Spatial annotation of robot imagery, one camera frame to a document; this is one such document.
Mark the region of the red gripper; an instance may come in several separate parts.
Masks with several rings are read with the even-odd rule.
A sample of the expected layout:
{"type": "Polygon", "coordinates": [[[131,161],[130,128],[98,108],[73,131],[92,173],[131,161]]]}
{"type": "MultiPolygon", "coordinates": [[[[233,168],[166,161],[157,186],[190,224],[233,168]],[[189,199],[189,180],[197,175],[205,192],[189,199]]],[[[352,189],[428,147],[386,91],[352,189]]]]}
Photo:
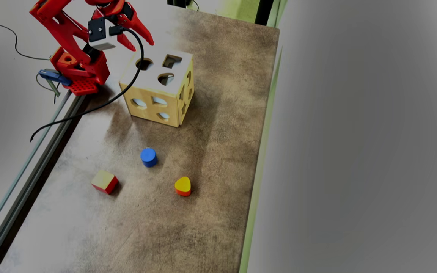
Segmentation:
{"type": "MultiPolygon", "coordinates": [[[[104,17],[113,23],[129,22],[129,29],[139,34],[149,45],[154,46],[150,31],[137,16],[134,16],[135,10],[128,2],[124,0],[86,0],[86,3],[96,7],[92,20],[104,17]]],[[[124,33],[117,35],[117,41],[132,52],[136,51],[134,45],[124,33]]]]}

